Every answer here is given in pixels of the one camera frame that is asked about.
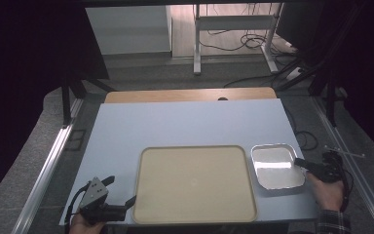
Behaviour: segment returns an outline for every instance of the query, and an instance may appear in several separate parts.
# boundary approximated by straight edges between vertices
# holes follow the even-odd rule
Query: cable
[[[82,193],[82,192],[85,192],[87,191],[88,187],[90,186],[91,182],[89,181],[84,187],[80,188],[78,190],[77,193],[75,193],[74,197],[72,198],[71,200],[71,203],[69,204],[69,207],[68,207],[68,210],[66,212],[66,215],[65,215],[65,219],[63,221],[64,223],[64,230],[65,230],[65,234],[68,234],[69,233],[69,228],[71,226],[70,224],[70,221],[71,221],[71,217],[73,215],[72,213],[72,209],[74,208],[74,204],[75,204],[75,201],[77,200],[78,196]]]
[[[275,60],[275,62],[277,62],[278,64],[283,65],[283,66],[287,66],[287,64],[279,61],[278,58],[280,58],[280,57],[294,57],[294,58],[297,58],[296,55],[276,55],[276,56],[273,56],[273,59]]]
[[[294,60],[292,61],[290,64],[288,64],[287,66],[285,66],[281,71],[279,71],[278,73],[276,74],[271,74],[271,75],[265,75],[265,76],[253,76],[253,77],[247,77],[247,78],[242,78],[242,79],[239,79],[239,80],[235,80],[235,81],[232,81],[232,82],[229,82],[227,84],[225,84],[223,86],[223,88],[227,88],[228,86],[230,85],[233,85],[233,84],[236,84],[236,83],[239,83],[239,82],[243,82],[243,81],[248,81],[248,80],[254,80],[254,79],[259,79],[259,78],[272,78],[273,77],[273,80],[271,80],[271,85],[270,87],[273,88],[273,85],[274,85],[274,81],[275,79],[277,79],[277,77],[279,77],[280,75],[282,75],[285,71],[287,71],[290,67],[292,67],[293,65],[297,64],[297,62],[299,62],[299,60]]]
[[[246,9],[248,9],[248,14],[250,15],[249,4],[246,5],[244,10],[242,11],[242,14],[245,12]],[[215,4],[213,4],[213,10],[217,15],[219,15],[217,10],[215,9]],[[252,10],[252,13],[254,14],[254,12],[255,12],[255,4],[254,4],[253,10]],[[208,4],[206,4],[206,15],[208,16]],[[193,5],[193,18],[194,18],[194,22],[196,23],[196,13],[194,11],[194,5]],[[217,32],[212,33],[208,30],[207,33],[208,33],[208,35],[218,35],[218,34],[222,34],[222,33],[229,32],[229,31],[231,31],[231,30],[221,30],[221,31],[217,31]],[[221,48],[221,47],[217,47],[217,46],[213,46],[213,45],[204,44],[201,41],[199,41],[199,42],[204,47],[213,48],[213,49],[217,49],[217,50],[221,50],[221,51],[229,51],[229,52],[237,51],[237,50],[243,48],[244,46],[246,46],[247,48],[249,48],[251,50],[254,50],[254,49],[257,49],[257,48],[261,47],[262,43],[266,41],[266,34],[263,37],[261,35],[255,34],[255,33],[250,34],[250,33],[248,33],[248,31],[249,30],[247,30],[245,32],[244,36],[241,37],[242,45],[237,47],[237,48],[233,48],[233,49]],[[255,42],[255,43],[257,43],[257,45],[251,46],[251,45],[249,45],[249,42]]]
[[[337,160],[336,158],[334,157],[330,157],[328,158],[329,159],[332,159],[333,160],[333,164],[334,166],[337,166],[338,167],[338,172],[340,172],[341,174],[341,179],[342,179],[342,182],[343,182],[343,203],[342,203],[342,206],[340,208],[340,211],[341,212],[344,212],[346,207],[349,205],[349,197],[351,195],[351,191],[352,191],[352,188],[349,187],[349,184],[348,184],[348,179],[346,178],[346,170],[343,168],[343,161],[340,161]]]
[[[348,196],[350,196],[352,191],[354,190],[355,180],[354,180],[354,176],[350,172],[348,172],[347,170],[344,170],[344,172],[347,173],[351,177],[351,187],[349,188],[349,194],[348,194]]]
[[[285,106],[283,106],[283,108],[284,108],[284,112],[287,115],[287,118],[289,119],[290,126],[292,127],[293,133],[296,136],[296,138],[298,136],[305,137],[305,142],[303,144],[300,144],[300,142],[299,142],[300,149],[305,150],[305,151],[317,149],[318,148],[318,138],[314,134],[312,134],[311,132],[297,131],[296,120],[295,120],[294,116]],[[311,137],[314,140],[314,145],[311,146],[311,147],[307,147],[307,145],[308,145],[307,136]]]

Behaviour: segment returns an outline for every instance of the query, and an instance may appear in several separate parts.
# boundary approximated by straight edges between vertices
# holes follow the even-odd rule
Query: black clamp
[[[333,183],[342,180],[344,185],[343,204],[341,212],[343,212],[349,204],[349,184],[343,168],[342,157],[334,152],[329,151],[322,154],[322,164],[312,163],[307,160],[296,158],[294,165],[307,169],[310,173],[325,183]]]
[[[136,196],[130,198],[124,206],[112,206],[105,203],[108,196],[108,189],[106,186],[113,183],[114,180],[114,176],[110,176],[103,181],[94,177],[92,181],[89,181],[75,194],[65,216],[65,233],[69,233],[69,221],[72,216],[72,209],[75,200],[81,192],[85,192],[85,194],[79,205],[80,214],[89,224],[107,221],[124,221],[126,219],[127,210],[135,204]]]

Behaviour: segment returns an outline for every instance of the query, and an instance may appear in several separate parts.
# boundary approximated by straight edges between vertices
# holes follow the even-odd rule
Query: gray carpet
[[[190,59],[171,59],[166,54],[110,56],[105,58],[110,80],[105,84],[118,91],[203,89],[223,88],[232,81],[268,75],[268,68],[261,56],[237,58],[204,58],[202,75],[193,75]],[[234,87],[270,86],[272,78],[257,78],[235,83]],[[297,131],[309,131],[318,139],[318,147],[303,151],[307,159],[319,161],[323,147],[331,140],[316,115],[312,98],[308,96],[309,80],[288,91],[278,93],[283,105],[291,113],[289,121]],[[63,233],[57,223],[75,179],[85,146],[91,134],[94,118],[106,93],[100,88],[85,83],[89,94],[86,96],[73,135],[59,159],[40,209],[33,219],[29,233]],[[344,109],[343,102],[336,104],[336,123],[349,148],[355,153],[366,154],[357,159],[361,171],[374,189],[374,143],[355,123]],[[51,150],[62,124],[60,90],[48,94],[44,111],[31,133],[16,162],[0,185],[0,233],[11,233],[20,211],[34,182]],[[300,138],[300,144],[310,147],[312,138]],[[347,213],[352,216],[354,233],[374,233],[374,220],[366,204],[354,189]],[[312,222],[291,223],[290,231],[314,231]]]

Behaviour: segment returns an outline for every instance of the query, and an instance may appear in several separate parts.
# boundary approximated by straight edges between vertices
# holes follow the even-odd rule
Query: stainless steel tray
[[[296,153],[288,144],[256,145],[251,149],[251,159],[257,179],[266,189],[283,189],[301,186],[305,177],[294,166]]]

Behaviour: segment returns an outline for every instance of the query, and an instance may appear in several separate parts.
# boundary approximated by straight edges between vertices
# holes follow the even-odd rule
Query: metal frame
[[[12,230],[12,234],[21,234],[28,232],[29,227],[32,224],[32,220],[39,209],[45,192],[47,191],[48,185],[50,184],[62,149],[69,135],[71,134],[72,127],[74,126],[76,116],[78,115],[82,103],[82,99],[75,99],[75,101],[73,102],[71,107],[71,122],[68,126],[62,128],[59,131],[56,137],[56,141],[50,151],[50,154],[48,155],[47,161],[45,162],[41,173],[36,179],[35,185],[33,186],[32,191],[29,194],[28,199],[26,200],[25,206],[23,207],[19,215],[17,223]]]
[[[266,43],[261,46],[263,55],[266,59],[269,69],[272,73],[277,73],[278,68],[272,58],[270,51],[272,46],[273,36],[275,35],[276,26],[278,25],[281,14],[282,3],[273,15],[268,16],[227,16],[227,17],[200,17],[200,4],[196,4],[196,35],[194,46],[194,74],[200,75],[202,72],[201,66],[201,45],[200,45],[200,31],[206,30],[263,30],[268,29],[269,34],[266,38]]]
[[[357,190],[359,191],[361,197],[363,198],[363,201],[368,207],[369,212],[374,218],[374,191],[369,186],[369,183],[366,181],[363,173],[360,171],[360,168],[355,161],[355,156],[349,151],[349,148],[343,141],[338,129],[336,127],[333,127],[332,123],[326,118],[324,107],[318,99],[319,97],[312,97],[314,106],[317,110],[317,114],[335,146],[340,148],[342,151],[347,152],[341,153],[344,156],[344,162],[348,166],[348,169],[351,171],[352,176],[355,180],[355,184],[357,186]]]

